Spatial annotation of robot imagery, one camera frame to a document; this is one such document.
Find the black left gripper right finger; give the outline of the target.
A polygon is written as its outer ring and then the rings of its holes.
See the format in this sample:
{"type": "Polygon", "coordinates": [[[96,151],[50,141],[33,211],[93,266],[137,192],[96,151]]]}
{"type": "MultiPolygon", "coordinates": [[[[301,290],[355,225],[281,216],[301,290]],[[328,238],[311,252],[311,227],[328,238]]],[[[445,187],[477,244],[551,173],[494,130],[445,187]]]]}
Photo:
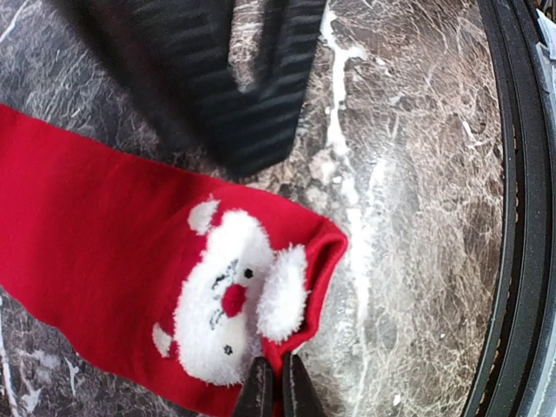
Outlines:
{"type": "Polygon", "coordinates": [[[301,357],[287,353],[281,375],[284,417],[326,417],[301,357]]]}

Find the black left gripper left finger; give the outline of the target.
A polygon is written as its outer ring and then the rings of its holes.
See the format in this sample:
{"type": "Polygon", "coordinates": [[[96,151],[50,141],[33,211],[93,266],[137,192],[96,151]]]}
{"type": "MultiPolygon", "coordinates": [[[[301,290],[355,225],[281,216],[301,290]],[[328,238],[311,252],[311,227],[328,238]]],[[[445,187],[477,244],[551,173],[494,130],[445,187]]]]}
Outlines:
{"type": "Polygon", "coordinates": [[[232,417],[273,415],[273,370],[264,357],[256,357],[235,404],[232,417]]]}

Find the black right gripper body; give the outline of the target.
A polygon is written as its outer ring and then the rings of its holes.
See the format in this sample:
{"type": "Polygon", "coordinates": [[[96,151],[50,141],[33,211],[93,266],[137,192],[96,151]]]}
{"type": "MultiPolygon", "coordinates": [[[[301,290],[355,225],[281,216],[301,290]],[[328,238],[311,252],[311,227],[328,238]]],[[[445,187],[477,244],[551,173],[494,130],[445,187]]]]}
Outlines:
{"type": "Polygon", "coordinates": [[[305,100],[322,1],[267,1],[255,83],[228,60],[231,1],[59,1],[56,9],[133,98],[167,149],[197,142],[232,176],[286,160],[305,100]]]}

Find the red santa sock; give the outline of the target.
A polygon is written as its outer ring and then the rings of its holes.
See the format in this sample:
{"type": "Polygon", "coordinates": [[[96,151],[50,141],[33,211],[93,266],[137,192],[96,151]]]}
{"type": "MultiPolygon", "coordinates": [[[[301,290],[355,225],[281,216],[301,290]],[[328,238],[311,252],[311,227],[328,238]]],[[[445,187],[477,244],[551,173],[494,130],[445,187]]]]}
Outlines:
{"type": "Polygon", "coordinates": [[[1,109],[1,285],[89,363],[232,416],[256,357],[283,416],[287,353],[318,330],[347,237],[258,189],[1,109]]]}

